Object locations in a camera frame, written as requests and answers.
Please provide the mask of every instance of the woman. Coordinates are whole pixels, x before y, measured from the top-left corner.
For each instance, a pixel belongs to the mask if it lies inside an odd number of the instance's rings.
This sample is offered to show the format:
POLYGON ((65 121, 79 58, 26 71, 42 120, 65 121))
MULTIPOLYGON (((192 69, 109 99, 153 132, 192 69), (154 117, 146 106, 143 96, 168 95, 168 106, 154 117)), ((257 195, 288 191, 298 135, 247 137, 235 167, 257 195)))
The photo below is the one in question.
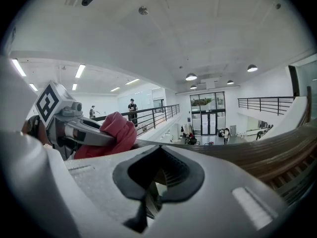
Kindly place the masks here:
POLYGON ((225 144, 225 145, 228 143, 229 137, 230 137, 230 132, 229 132, 229 129, 226 128, 226 129, 224 130, 224 144, 225 144))

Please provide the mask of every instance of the gray plastic panel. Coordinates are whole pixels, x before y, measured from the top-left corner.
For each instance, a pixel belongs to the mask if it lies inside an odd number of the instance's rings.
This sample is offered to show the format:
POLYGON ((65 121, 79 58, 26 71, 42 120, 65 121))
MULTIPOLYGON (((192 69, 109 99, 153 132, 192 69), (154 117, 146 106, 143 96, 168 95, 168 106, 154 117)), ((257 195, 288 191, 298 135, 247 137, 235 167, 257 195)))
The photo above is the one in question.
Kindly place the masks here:
POLYGON ((284 221, 287 205, 265 184, 232 163, 169 147, 205 172, 201 188, 187 201, 165 203, 142 234, 122 223, 140 202, 125 198, 112 180, 121 161, 152 146, 99 158, 64 162, 56 150, 20 133, 0 133, 1 168, 11 192, 28 214, 55 237, 267 237, 284 221), (248 188, 273 221, 257 229, 232 195, 248 188))

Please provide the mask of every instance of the doorway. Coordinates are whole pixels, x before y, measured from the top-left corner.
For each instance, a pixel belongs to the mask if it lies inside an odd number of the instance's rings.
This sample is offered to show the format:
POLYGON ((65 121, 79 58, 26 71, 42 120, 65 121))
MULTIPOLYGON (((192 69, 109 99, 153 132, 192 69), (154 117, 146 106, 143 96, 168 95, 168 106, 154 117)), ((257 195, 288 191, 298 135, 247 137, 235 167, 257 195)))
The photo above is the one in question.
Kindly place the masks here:
POLYGON ((202 135, 217 134, 217 113, 202 114, 202 135))
MULTIPOLYGON (((153 101, 153 106, 154 106, 154 108, 164 107, 164 99, 154 100, 153 101)), ((155 113, 160 113, 160 112, 163 112, 163 109, 155 109, 154 112, 155 113)))

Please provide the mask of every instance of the window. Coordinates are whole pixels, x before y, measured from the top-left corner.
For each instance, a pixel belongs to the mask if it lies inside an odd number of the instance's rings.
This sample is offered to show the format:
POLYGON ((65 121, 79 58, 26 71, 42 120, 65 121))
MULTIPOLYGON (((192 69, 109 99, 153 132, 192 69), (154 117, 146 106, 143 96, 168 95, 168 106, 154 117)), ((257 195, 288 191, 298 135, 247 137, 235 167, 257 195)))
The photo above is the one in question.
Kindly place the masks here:
POLYGON ((201 115, 192 114, 193 131, 195 135, 201 134, 201 115))
POLYGON ((267 128, 267 122, 248 117, 247 131, 267 128))
POLYGON ((212 110, 217 109, 215 93, 200 94, 199 99, 202 112, 211 112, 212 110))
POLYGON ((216 93, 217 109, 224 109, 224 92, 216 93))
POLYGON ((192 107, 192 112, 194 112, 194 111, 200 112, 199 96, 198 95, 191 95, 190 96, 190 106, 192 107))
POLYGON ((225 129, 226 126, 226 113, 225 112, 218 112, 217 113, 217 129, 225 129))

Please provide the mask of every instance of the chair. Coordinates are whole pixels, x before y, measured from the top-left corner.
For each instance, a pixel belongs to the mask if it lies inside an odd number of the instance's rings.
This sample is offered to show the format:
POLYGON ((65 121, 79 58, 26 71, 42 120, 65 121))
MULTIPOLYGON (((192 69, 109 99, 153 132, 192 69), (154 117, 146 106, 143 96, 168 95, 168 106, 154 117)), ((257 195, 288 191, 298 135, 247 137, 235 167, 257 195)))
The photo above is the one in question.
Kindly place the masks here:
POLYGON ((189 144, 189 145, 196 145, 196 144, 197 144, 197 142, 198 142, 198 143, 199 143, 199 145, 200 145, 200 142, 199 142, 199 141, 197 141, 197 139, 195 139, 195 138, 191 138, 191 139, 189 140, 188 144, 189 144))

